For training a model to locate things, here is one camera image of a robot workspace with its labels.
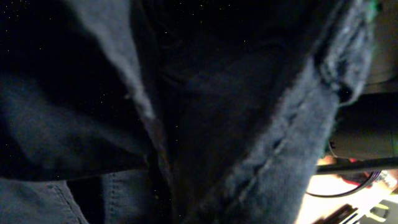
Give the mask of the navy blue shorts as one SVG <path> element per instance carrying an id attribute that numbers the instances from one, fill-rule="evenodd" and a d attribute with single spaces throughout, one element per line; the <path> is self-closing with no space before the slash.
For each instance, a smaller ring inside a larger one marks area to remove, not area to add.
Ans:
<path id="1" fill-rule="evenodd" d="M 375 1 L 2 1 L 2 223 L 294 223 Z"/>

